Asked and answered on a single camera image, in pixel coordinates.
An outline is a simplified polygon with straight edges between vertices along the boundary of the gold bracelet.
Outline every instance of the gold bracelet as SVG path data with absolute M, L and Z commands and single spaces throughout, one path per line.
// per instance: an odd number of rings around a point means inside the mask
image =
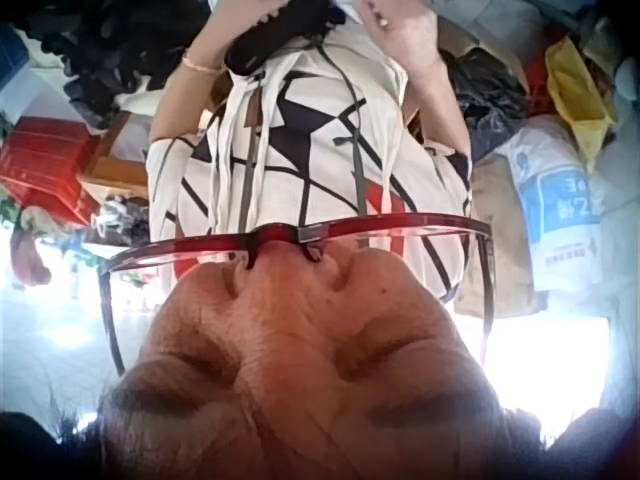
M 224 65 L 218 68 L 209 68 L 209 67 L 203 67 L 202 65 L 196 65 L 191 60 L 189 60 L 189 57 L 187 56 L 188 53 L 189 53 L 188 51 L 184 52 L 184 55 L 182 56 L 182 64 L 188 69 L 193 70 L 194 72 L 204 73 L 206 75 L 217 77 L 226 69 Z

